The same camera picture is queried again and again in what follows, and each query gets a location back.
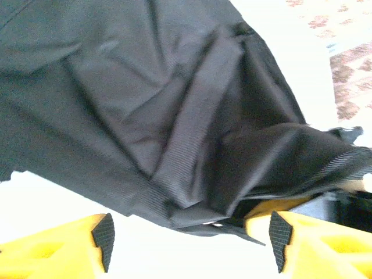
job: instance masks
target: black nylon material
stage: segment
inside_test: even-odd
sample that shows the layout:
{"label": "black nylon material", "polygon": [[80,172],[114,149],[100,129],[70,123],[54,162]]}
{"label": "black nylon material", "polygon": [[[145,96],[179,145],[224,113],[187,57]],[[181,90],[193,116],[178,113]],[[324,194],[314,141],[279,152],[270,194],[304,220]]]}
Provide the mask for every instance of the black nylon material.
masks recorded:
{"label": "black nylon material", "polygon": [[[242,215],[250,197],[321,192],[318,181],[300,186],[354,150],[306,126],[267,45],[227,0],[5,0],[0,10],[7,169],[215,235],[234,230],[204,224]],[[330,175],[345,171],[332,182],[363,162],[335,166]]]}

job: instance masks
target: black bag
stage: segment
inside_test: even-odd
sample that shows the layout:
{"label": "black bag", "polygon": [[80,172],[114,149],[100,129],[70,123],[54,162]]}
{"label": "black bag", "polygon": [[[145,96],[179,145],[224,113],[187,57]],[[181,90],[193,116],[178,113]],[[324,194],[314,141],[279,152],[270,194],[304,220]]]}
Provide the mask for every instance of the black bag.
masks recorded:
{"label": "black bag", "polygon": [[29,170],[127,216],[245,236],[263,199],[372,165],[306,125],[228,0],[4,0],[0,20],[3,180]]}

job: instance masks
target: white surface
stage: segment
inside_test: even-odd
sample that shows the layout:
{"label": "white surface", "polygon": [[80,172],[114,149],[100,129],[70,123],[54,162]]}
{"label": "white surface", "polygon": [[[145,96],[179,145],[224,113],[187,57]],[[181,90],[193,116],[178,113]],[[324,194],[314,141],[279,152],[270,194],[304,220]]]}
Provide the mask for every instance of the white surface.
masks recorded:
{"label": "white surface", "polygon": [[[306,120],[335,127],[328,54],[287,7],[277,1],[233,0],[266,40]],[[10,241],[96,213],[112,212],[31,173],[0,184],[0,242]],[[117,237],[110,278],[276,278],[270,253],[232,236],[200,238],[113,213]]]}

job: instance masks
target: black fabric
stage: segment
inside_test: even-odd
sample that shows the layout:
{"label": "black fabric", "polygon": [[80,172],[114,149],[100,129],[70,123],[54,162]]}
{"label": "black fabric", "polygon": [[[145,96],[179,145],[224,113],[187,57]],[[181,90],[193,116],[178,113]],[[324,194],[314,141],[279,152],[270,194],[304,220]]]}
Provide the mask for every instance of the black fabric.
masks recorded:
{"label": "black fabric", "polygon": [[0,182],[9,181],[12,176],[12,172],[14,171],[14,168],[5,164],[0,164]]}
{"label": "black fabric", "polygon": [[111,254],[114,248],[115,227],[110,213],[97,224],[92,230],[95,245],[102,250],[102,264],[105,272],[109,271]]}
{"label": "black fabric", "polygon": [[285,264],[285,247],[291,242],[292,226],[277,212],[271,214],[269,236],[278,271],[281,273]]}
{"label": "black fabric", "polygon": [[328,132],[334,134],[336,137],[347,142],[348,144],[353,144],[360,135],[363,135],[363,128],[360,126],[350,129],[338,127]]}
{"label": "black fabric", "polygon": [[370,151],[306,126],[228,0],[4,0],[0,10],[1,166],[210,236],[234,232],[203,224],[241,218],[254,199],[336,188],[370,163]]}

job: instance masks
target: brown patterned rug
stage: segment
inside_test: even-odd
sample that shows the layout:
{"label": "brown patterned rug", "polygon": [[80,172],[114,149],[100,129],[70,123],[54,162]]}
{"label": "brown patterned rug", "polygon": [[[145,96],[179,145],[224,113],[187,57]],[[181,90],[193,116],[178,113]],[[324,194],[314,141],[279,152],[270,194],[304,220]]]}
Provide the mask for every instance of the brown patterned rug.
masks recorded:
{"label": "brown patterned rug", "polygon": [[[354,123],[352,120],[357,117],[357,122],[364,119],[370,126],[365,118],[372,116],[372,32],[368,29],[372,26],[372,1],[286,0],[286,3],[325,46],[344,45],[344,51],[331,57],[338,119]],[[359,45],[345,49],[352,42]]]}

